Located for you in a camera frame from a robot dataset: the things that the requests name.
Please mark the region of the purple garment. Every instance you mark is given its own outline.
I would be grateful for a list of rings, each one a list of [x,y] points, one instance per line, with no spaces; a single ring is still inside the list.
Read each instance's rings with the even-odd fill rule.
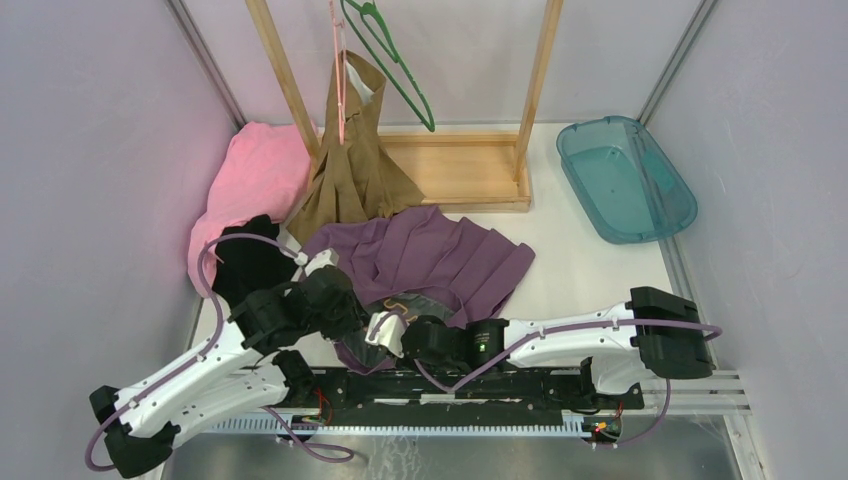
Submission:
[[[451,220],[436,206],[327,224],[301,249],[309,256],[334,250],[363,305],[419,294],[451,310],[445,322],[459,328],[499,314],[535,259],[528,245],[467,218]]]

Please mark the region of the tan brown pleated skirt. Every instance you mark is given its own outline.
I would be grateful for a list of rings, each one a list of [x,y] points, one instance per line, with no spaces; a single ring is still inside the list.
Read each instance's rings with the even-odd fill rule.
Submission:
[[[346,70],[345,111],[338,116],[331,79],[316,171],[302,208],[287,226],[302,245],[326,224],[389,218],[424,199],[378,134],[387,78],[356,53],[348,51],[338,61]]]

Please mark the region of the pink thin hanger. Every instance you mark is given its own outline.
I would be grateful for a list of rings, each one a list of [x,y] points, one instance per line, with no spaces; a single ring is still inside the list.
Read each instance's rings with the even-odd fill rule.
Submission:
[[[346,36],[344,18],[338,13],[339,1],[329,0],[329,12],[332,23],[333,46],[335,50],[335,83],[337,95],[337,117],[339,144],[345,142],[345,113],[347,100],[347,75],[346,75]]]

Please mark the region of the orange wavy hanger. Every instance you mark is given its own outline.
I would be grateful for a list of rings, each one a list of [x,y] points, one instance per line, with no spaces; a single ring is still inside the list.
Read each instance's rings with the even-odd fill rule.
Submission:
[[[387,298],[383,301],[383,306],[387,311],[392,311],[398,314],[401,317],[408,318],[409,317],[409,309],[403,303],[396,301],[395,299]]]

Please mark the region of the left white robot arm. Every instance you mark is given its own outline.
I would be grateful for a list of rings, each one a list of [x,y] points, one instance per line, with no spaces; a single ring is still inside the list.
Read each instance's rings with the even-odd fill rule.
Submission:
[[[319,333],[339,340],[367,314],[349,277],[317,268],[300,281],[257,290],[235,307],[211,338],[148,378],[125,388],[103,385],[89,396],[110,464],[93,471],[144,475],[206,428],[244,412],[314,399],[317,379],[295,344]]]

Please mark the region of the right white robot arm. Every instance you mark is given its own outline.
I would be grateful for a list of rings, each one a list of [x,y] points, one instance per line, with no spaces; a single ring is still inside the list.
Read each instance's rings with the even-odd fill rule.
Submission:
[[[701,322],[697,305],[642,286],[610,307],[549,320],[490,318],[464,328],[433,316],[409,324],[399,337],[403,359],[424,374],[456,372],[444,386],[456,392],[495,371],[580,368],[580,400],[602,408],[652,376],[693,380],[711,376],[708,344],[722,329]]]

